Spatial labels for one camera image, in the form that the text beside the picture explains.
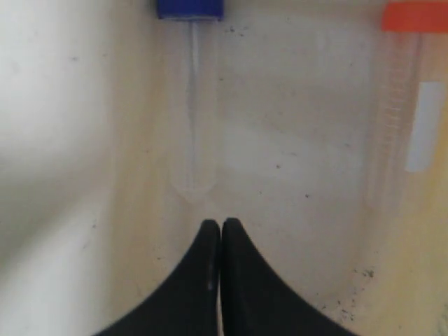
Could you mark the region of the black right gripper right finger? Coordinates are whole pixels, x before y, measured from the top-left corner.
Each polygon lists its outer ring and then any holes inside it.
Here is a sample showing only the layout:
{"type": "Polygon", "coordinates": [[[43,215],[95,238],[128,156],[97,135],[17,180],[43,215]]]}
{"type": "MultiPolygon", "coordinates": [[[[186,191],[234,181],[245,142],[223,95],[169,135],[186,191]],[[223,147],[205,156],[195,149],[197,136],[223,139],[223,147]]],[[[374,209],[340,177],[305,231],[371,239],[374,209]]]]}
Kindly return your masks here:
{"type": "Polygon", "coordinates": [[[241,221],[222,229],[220,301],[225,335],[352,335],[296,294],[270,267],[241,221]]]}

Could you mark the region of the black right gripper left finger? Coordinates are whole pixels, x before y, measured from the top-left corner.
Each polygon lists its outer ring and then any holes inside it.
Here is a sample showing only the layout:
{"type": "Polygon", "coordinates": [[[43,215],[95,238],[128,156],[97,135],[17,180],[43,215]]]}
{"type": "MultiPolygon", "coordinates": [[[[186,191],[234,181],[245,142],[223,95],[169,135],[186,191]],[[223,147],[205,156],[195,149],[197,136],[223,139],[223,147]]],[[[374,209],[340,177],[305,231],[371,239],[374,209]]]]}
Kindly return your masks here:
{"type": "Polygon", "coordinates": [[[99,335],[217,335],[221,231],[204,220],[173,272],[140,305],[99,335]]]}

